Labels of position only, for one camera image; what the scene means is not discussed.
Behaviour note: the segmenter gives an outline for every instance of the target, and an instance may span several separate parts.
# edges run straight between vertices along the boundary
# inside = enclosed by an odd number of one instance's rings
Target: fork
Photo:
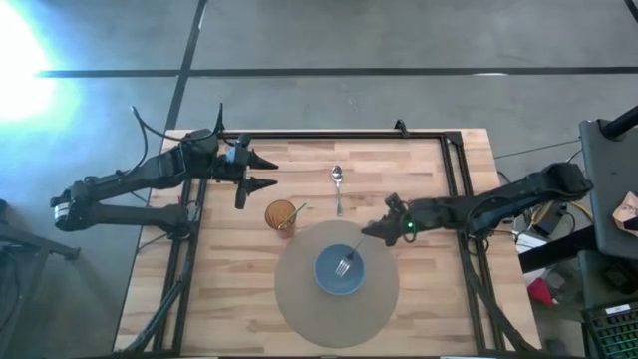
[[[365,236],[366,234],[362,234],[361,239],[359,239],[359,243],[357,243],[357,246],[354,249],[352,249],[352,251],[348,255],[343,257],[343,259],[341,259],[341,261],[339,262],[339,265],[337,265],[335,274],[339,276],[344,276],[344,274],[346,274],[346,272],[350,270],[350,264],[352,264],[352,261],[355,258],[355,252],[357,251],[357,248],[359,248],[359,245],[361,245],[361,243],[363,242],[363,238]]]

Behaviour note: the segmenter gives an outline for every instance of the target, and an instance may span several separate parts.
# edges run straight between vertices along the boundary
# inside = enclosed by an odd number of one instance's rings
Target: blue bowl
[[[315,261],[315,280],[321,289],[333,295],[349,295],[357,291],[366,279],[366,265],[355,252],[350,269],[343,275],[335,273],[337,266],[346,255],[352,252],[346,244],[333,244],[324,249]]]

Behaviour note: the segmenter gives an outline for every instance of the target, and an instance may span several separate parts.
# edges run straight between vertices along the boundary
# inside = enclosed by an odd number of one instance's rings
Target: red object
[[[554,305],[554,302],[551,299],[551,294],[549,294],[549,287],[547,286],[547,283],[545,283],[545,279],[536,278],[536,280],[531,282],[531,284],[527,287],[527,293],[529,293],[530,298],[536,299],[549,306]]]

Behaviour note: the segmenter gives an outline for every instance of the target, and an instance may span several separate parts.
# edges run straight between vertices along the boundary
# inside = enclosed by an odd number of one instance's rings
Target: orange cup
[[[279,229],[281,225],[288,217],[295,211],[295,205],[285,199],[276,200],[268,205],[264,217],[269,227],[275,230],[277,235],[281,239],[292,238],[295,235],[295,223],[297,221],[297,214],[295,214],[290,220],[288,220]]]

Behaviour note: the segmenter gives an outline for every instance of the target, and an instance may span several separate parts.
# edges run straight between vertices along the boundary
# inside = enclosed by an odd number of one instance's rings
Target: light
[[[0,125],[17,123],[44,112],[51,102],[55,79],[34,76],[49,68],[44,51],[29,25],[0,0]]]

